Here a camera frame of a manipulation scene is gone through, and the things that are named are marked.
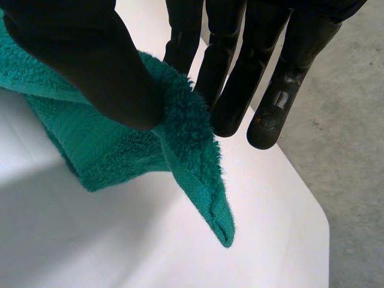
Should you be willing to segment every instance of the gray floor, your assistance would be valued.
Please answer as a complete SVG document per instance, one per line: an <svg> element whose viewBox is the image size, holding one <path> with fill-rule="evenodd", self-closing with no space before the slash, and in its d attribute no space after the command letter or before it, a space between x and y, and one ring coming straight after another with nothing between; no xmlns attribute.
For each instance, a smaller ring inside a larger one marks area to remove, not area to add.
<svg viewBox="0 0 384 288"><path fill-rule="evenodd" d="M328 217L330 288L384 287L383 15L383 0L368 0L345 21L317 57L278 141Z"/></svg>

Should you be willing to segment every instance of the robotic hand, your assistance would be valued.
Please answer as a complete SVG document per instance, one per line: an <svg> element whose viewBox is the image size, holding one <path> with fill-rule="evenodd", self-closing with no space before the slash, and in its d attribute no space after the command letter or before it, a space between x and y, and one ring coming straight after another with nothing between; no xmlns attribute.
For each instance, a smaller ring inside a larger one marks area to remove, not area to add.
<svg viewBox="0 0 384 288"><path fill-rule="evenodd" d="M211 37L195 89L212 112L215 133L228 137L238 129L289 21L280 60L247 133L253 146L271 147L315 57L341 22L365 2L206 0ZM149 130L163 115L163 99L115 4L116 0L0 0L7 31L23 50L67 79L106 117ZM188 74L199 45L203 0L166 4L172 37L164 60ZM221 93L244 11L240 56Z"/></svg>
<svg viewBox="0 0 384 288"><path fill-rule="evenodd" d="M195 89L209 107L215 134L229 137L237 131L288 22L283 50L247 132L252 146L272 147L315 57L366 1L206 0L211 36ZM199 45L203 0L166 3L172 38L164 61L188 74ZM241 51L223 89L244 11Z"/></svg>

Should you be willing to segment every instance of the green towel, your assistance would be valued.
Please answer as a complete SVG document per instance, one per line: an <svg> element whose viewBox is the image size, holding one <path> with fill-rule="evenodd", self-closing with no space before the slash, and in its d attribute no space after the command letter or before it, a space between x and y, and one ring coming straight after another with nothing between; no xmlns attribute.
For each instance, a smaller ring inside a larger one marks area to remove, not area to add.
<svg viewBox="0 0 384 288"><path fill-rule="evenodd" d="M220 242L231 246L235 229L221 178L220 149L204 102L186 77L140 54L166 107L160 125L152 131L136 131L99 114L59 75L22 51L2 23L0 45L0 87L25 96L49 139L88 191L147 172L172 172Z"/></svg>

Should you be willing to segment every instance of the white table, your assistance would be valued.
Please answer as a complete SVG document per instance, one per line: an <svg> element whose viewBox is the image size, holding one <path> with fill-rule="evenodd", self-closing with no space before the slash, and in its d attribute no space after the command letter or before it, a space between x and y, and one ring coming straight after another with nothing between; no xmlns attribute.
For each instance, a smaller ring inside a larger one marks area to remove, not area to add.
<svg viewBox="0 0 384 288"><path fill-rule="evenodd" d="M118 11L137 48L162 58L164 1L120 1ZM225 249L170 173L87 193L24 100L0 91L0 287L327 287L326 217L278 146L247 143L252 115L220 139L237 227Z"/></svg>

